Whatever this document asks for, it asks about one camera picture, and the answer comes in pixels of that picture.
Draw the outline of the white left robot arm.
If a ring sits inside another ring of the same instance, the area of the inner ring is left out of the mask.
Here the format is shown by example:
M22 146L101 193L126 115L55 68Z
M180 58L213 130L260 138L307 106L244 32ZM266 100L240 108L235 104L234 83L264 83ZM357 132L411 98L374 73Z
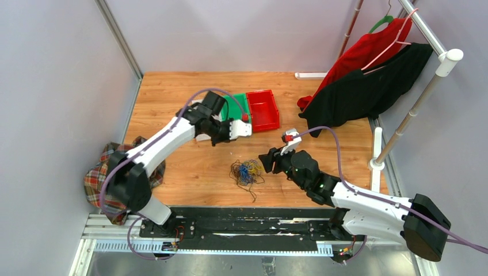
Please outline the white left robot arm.
M215 116L226 103L222 89L203 89L201 102L193 102L192 95L171 121L156 135L141 145L123 153L115 152L108 162L108 173L100 191L100 207L106 208L107 196L124 205L125 212L138 214L154 222L154 230L162 237L171 237L176 222L170 207L153 195L149 177L175 150L195 139L207 135L213 146L229 143L238 138L237 121L219 121Z

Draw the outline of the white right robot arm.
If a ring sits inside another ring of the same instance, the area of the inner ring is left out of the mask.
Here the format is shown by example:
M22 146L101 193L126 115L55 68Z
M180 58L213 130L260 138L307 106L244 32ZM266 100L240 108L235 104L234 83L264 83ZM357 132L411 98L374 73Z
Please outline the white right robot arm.
M441 261L451 222L426 195L414 198L376 193L342 181L319 169L306 151L282 154L271 148L259 155L266 173L284 173L319 205L335 208L329 232L335 239L348 235L379 237L403 245L417 256Z

